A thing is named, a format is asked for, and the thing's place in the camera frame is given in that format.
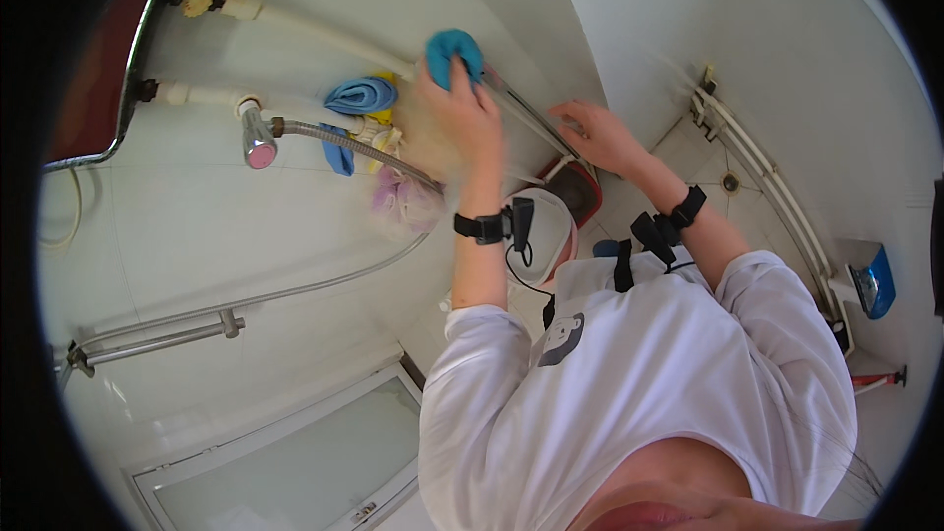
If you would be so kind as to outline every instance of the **pink faucet handle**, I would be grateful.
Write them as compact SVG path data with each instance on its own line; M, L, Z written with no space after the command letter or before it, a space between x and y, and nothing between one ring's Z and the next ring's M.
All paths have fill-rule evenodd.
M246 162L253 169L264 169L276 159L276 147L272 144L260 144L249 151Z

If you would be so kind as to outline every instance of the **person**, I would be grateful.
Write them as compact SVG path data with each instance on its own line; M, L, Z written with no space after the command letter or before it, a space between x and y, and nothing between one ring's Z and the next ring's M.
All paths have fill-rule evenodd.
M423 69L417 90L468 161L458 215L492 216L501 115L457 59L451 74L447 91ZM583 158L660 213L686 200L689 187L606 109L576 100L549 113ZM857 427L850 374L813 297L707 203L680 238L678 264L693 265L666 272L633 254L625 292L612 257L559 266L553 324L531 346L507 311L504 245L456 237L449 343L420 411L419 489L437 528L858 527L814 518Z

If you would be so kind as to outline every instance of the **white plastic container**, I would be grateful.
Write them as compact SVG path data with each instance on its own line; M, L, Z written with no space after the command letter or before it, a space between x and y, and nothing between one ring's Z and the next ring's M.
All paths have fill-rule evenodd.
M521 254L509 251L514 239L505 243L508 264L514 274L508 270L508 278L517 282L516 275L523 283L539 288L547 288L553 281L554 270L568 260L577 258L577 223L570 210L548 190L529 187L509 196L504 206L509 206L514 197L526 197L534 200L534 217L531 220L531 243L533 257L531 266L525 266Z

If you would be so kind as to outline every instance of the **black wrist strap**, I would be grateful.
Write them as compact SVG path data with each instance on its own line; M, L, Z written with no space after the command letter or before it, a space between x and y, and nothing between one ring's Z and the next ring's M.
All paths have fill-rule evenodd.
M476 244L495 244L505 237L503 215L478 216L469 219L456 214L452 220L452 228L460 236L472 236Z
M695 221L695 216L697 216L702 209L706 199L708 198L705 197L705 193L702 191L701 187L698 185L689 187L685 201L678 204L678 206L672 210L672 215L668 217L668 222L672 224L672 227L675 228L676 231L681 232L683 228L692 225L692 222Z

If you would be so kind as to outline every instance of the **right hand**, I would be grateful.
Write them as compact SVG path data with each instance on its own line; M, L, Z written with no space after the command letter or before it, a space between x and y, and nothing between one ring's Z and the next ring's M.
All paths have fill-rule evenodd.
M449 68L451 90L437 85L430 76L426 58L420 60L416 92L473 168L502 167L504 144L502 113L485 87L470 86L466 67L453 56Z
M608 109L585 100L569 100L551 107L548 113L560 118L557 131L595 167L631 180L632 169L649 154ZM565 125L571 121L581 125L581 132Z

